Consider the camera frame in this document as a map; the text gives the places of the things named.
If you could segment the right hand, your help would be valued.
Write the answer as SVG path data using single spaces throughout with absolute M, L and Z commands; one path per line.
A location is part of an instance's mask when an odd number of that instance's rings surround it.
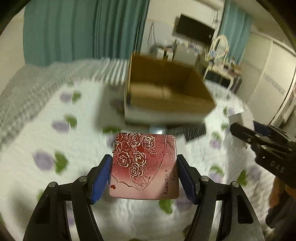
M 271 190 L 269 196 L 269 206 L 270 208 L 274 208 L 280 202 L 280 197 L 283 192 L 287 192 L 287 194 L 295 199 L 296 189 L 290 188 L 283 181 L 281 181 L 278 177 L 274 178 L 273 188 Z

